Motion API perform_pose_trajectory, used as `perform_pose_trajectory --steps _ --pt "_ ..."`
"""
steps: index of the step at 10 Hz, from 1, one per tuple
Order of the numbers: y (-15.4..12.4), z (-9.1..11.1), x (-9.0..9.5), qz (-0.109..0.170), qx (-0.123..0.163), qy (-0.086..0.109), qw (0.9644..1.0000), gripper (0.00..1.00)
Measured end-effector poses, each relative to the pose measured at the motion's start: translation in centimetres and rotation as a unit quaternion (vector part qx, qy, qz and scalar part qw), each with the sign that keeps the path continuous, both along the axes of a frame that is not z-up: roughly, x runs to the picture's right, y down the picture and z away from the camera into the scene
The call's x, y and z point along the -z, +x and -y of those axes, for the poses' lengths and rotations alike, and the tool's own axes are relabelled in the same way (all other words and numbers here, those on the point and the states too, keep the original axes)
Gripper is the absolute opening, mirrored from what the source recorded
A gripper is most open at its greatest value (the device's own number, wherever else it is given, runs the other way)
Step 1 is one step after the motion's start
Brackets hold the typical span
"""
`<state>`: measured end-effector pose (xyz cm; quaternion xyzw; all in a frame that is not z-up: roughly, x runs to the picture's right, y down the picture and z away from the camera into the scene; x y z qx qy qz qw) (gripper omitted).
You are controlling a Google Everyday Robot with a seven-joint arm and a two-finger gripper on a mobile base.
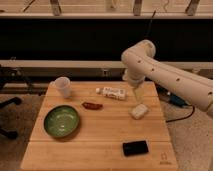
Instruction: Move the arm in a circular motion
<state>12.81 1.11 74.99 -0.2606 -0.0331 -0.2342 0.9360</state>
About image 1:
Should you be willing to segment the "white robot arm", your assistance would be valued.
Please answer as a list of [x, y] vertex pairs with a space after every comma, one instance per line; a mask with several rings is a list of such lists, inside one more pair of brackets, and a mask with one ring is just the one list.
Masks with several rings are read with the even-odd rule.
[[158, 62], [155, 45], [142, 40], [126, 49], [123, 80], [134, 88], [149, 78], [213, 118], [213, 80]]

